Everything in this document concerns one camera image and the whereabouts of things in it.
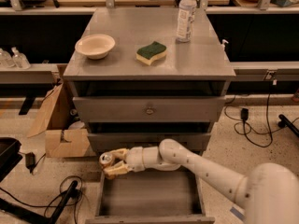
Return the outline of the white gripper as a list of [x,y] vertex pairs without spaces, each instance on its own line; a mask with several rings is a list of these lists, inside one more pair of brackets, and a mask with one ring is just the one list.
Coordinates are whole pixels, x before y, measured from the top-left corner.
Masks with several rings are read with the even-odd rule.
[[141,172],[149,168],[157,169],[161,160],[157,147],[133,147],[129,151],[127,148],[119,148],[109,151],[108,154],[113,161],[121,161],[104,169],[107,179],[125,175],[129,170]]

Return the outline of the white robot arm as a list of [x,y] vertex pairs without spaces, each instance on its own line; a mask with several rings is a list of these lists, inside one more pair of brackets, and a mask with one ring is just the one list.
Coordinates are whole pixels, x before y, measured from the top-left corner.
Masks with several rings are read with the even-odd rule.
[[263,163],[242,175],[173,139],[164,139],[157,147],[114,149],[103,153],[99,162],[107,177],[185,167],[242,208],[244,224],[299,224],[299,179],[279,164]]

